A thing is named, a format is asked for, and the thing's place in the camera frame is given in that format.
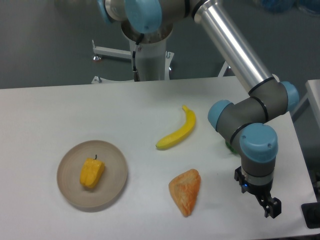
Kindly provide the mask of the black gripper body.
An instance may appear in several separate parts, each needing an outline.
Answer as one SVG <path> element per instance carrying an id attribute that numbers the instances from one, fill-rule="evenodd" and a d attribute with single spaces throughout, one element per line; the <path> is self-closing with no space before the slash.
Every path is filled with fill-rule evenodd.
<path id="1" fill-rule="evenodd" d="M 242 170 L 240 166 L 234 171 L 234 179 L 239 183 L 242 193 L 248 192 L 256 196 L 258 200 L 266 200 L 271 196 L 274 172 L 263 177 L 256 177 Z"/>

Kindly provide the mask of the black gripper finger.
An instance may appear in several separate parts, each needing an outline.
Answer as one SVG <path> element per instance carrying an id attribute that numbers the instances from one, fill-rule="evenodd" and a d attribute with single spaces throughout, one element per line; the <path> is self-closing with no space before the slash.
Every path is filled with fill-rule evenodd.
<path id="1" fill-rule="evenodd" d="M 264 209 L 264 211 L 267 211 L 267 203 L 266 203 L 266 198 L 263 194 L 256 194 L 255 195 L 258 203 L 260 204 L 260 206 L 262 206 L 262 208 Z"/>
<path id="2" fill-rule="evenodd" d="M 282 213 L 282 202 L 274 197 L 268 197 L 264 201 L 264 216 L 266 218 L 271 217 L 271 218 L 276 218 Z"/>

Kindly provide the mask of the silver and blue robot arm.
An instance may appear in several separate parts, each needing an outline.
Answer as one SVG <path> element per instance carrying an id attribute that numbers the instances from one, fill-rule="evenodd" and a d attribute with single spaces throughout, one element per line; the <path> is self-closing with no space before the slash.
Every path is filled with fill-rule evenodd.
<path id="1" fill-rule="evenodd" d="M 249 95 L 237 104 L 216 102 L 208 121 L 241 157 L 234 172 L 241 191 L 256 197 L 266 217 L 277 217 L 282 203 L 270 191 L 278 137 L 267 122 L 297 106 L 295 86 L 274 78 L 219 0 L 99 0 L 97 5 L 103 20 L 120 22 L 130 40 L 135 82 L 165 79 L 165 44 L 175 22 L 192 17 L 204 28 Z"/>

